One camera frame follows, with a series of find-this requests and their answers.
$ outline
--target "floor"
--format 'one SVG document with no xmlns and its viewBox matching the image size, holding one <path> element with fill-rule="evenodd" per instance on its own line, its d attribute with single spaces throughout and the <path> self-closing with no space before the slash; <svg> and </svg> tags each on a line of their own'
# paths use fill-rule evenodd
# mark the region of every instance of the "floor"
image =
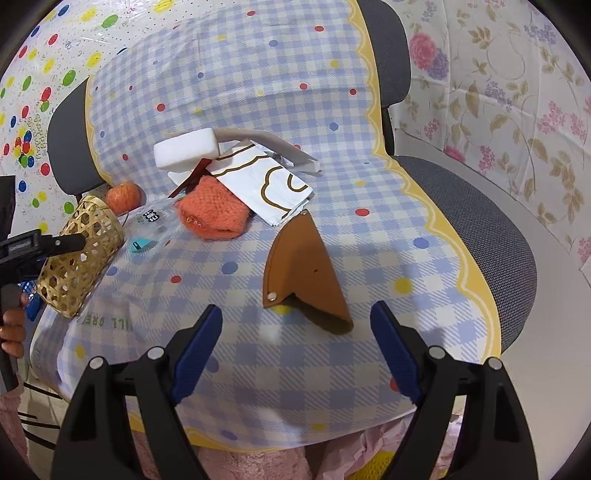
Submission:
<svg viewBox="0 0 591 480">
<path fill-rule="evenodd" d="M 528 419 L 540 480 L 550 480 L 591 422 L 591 382 L 586 355 L 591 338 L 590 287 L 554 237 L 525 208 L 478 173 L 419 140 L 398 133 L 396 153 L 441 165 L 472 183 L 519 227 L 534 253 L 538 291 L 530 318 L 517 341 L 503 354 Z M 23 378 L 43 388 L 32 372 Z M 25 389 L 20 411 L 37 421 L 60 424 L 64 401 Z M 26 427 L 55 442 L 58 430 Z M 52 452 L 29 442 L 33 470 L 49 478 Z"/>
</svg>

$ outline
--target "human hand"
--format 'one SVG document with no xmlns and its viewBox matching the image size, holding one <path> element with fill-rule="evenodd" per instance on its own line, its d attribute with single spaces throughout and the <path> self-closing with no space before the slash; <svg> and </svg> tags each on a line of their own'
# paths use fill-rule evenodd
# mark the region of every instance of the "human hand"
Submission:
<svg viewBox="0 0 591 480">
<path fill-rule="evenodd" d="M 2 315 L 2 321 L 4 325 L 0 326 L 0 340 L 3 340 L 0 344 L 2 350 L 8 355 L 22 358 L 25 354 L 25 349 L 22 343 L 25 339 L 26 332 L 23 327 L 27 314 L 25 307 L 28 304 L 28 298 L 26 293 L 21 294 L 21 306 L 16 309 L 7 310 Z"/>
</svg>

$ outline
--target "white sponge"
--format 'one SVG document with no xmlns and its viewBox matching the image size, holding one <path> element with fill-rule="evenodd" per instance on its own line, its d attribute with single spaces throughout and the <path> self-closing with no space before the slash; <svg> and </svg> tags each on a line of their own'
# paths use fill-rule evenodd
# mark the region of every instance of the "white sponge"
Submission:
<svg viewBox="0 0 591 480">
<path fill-rule="evenodd" d="M 215 160 L 220 156 L 213 128 L 203 128 L 154 145 L 156 167 L 182 173 L 192 171 L 202 158 Z"/>
</svg>

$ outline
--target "metal rivet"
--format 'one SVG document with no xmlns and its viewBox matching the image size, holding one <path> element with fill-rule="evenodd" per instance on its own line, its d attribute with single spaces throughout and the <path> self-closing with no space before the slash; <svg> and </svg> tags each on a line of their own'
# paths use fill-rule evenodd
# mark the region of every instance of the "metal rivet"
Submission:
<svg viewBox="0 0 591 480">
<path fill-rule="evenodd" d="M 98 370 L 100 367 L 103 366 L 104 363 L 105 361 L 101 356 L 96 356 L 88 363 L 88 365 L 91 369 Z"/>
<path fill-rule="evenodd" d="M 164 348 L 162 348 L 161 346 L 155 346 L 148 350 L 148 358 L 150 360 L 157 360 L 158 358 L 161 358 L 163 355 Z"/>
<path fill-rule="evenodd" d="M 445 350 L 440 346 L 432 346 L 429 349 L 429 355 L 431 355 L 431 357 L 433 357 L 436 360 L 441 360 L 445 357 Z"/>
<path fill-rule="evenodd" d="M 501 362 L 497 357 L 493 356 L 488 359 L 488 366 L 493 370 L 500 370 L 503 368 L 503 362 Z"/>
</svg>

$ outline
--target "orange knitted cloth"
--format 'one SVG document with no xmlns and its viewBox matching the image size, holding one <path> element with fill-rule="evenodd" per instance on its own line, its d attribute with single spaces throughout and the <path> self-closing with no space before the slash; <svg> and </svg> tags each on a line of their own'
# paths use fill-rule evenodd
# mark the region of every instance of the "orange knitted cloth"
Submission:
<svg viewBox="0 0 591 480">
<path fill-rule="evenodd" d="M 207 240 L 242 235 L 250 209 L 214 177 L 204 176 L 195 189 L 175 203 L 182 223 Z"/>
</svg>

